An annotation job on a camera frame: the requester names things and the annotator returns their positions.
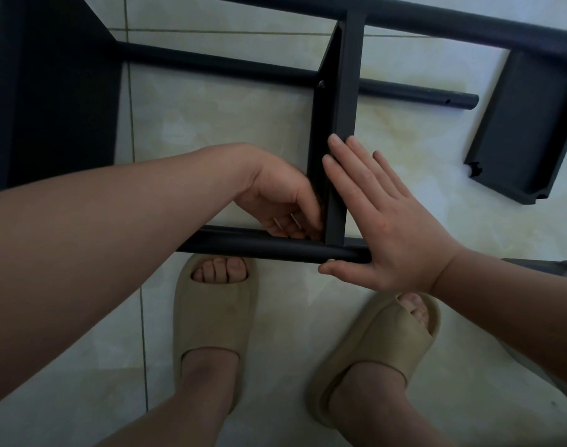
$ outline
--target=leg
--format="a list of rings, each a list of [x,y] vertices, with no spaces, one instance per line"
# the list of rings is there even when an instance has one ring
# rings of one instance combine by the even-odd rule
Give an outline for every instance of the leg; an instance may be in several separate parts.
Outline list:
[[[428,326],[428,310],[417,294],[402,295],[399,302]],[[356,447],[452,445],[409,403],[403,375],[379,363],[354,364],[333,391],[329,412]]]
[[[197,282],[225,284],[246,279],[241,259],[205,262]],[[182,380],[175,395],[105,439],[100,446],[212,446],[232,407],[239,357],[220,348],[198,348],[182,359]]]

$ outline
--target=slipper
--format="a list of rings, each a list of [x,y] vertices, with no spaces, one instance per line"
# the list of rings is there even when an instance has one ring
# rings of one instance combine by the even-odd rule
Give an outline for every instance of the slipper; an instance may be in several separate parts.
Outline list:
[[[378,362],[396,369],[410,381],[416,367],[434,342],[441,311],[430,295],[418,293],[428,308],[428,330],[416,321],[397,297],[402,293],[377,293],[362,309],[345,337],[310,380],[305,401],[312,417],[334,428],[329,398],[347,370],[356,362]]]
[[[248,338],[257,308],[258,271],[254,259],[244,258],[247,277],[235,284],[205,284],[192,280],[203,262],[222,255],[192,255],[180,272],[174,298],[174,385],[180,387],[182,358],[195,348],[215,347],[240,357],[234,407],[242,394]]]

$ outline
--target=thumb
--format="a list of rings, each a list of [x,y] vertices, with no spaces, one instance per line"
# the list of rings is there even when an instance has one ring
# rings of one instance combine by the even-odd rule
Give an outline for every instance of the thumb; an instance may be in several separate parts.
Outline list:
[[[318,272],[335,276],[340,281],[376,290],[376,275],[370,263],[351,263],[329,259],[318,266]]]

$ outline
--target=black metal frame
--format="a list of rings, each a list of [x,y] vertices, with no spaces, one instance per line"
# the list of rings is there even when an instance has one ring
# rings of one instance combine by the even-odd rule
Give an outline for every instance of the black metal frame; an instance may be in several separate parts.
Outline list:
[[[361,79],[372,25],[510,49],[466,163],[473,179],[521,203],[548,196],[567,147],[567,31],[395,0],[227,1],[337,20],[319,70],[118,42],[83,0],[0,0],[0,190],[113,163],[123,61],[312,88],[307,174],[324,202],[323,242],[205,226],[178,250],[368,262],[365,243],[344,238],[346,209],[324,175],[328,135],[354,133],[359,93],[478,103],[474,94]]]

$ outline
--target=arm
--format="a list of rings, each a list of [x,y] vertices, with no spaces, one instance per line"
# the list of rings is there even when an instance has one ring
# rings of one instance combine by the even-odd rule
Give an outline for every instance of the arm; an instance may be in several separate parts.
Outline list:
[[[0,192],[0,399],[117,307],[233,200],[274,235],[318,236],[308,179],[245,144]]]
[[[319,271],[374,290],[422,291],[567,382],[567,278],[503,262],[459,244],[410,193],[380,152],[329,139],[327,175],[372,253],[366,265]]]

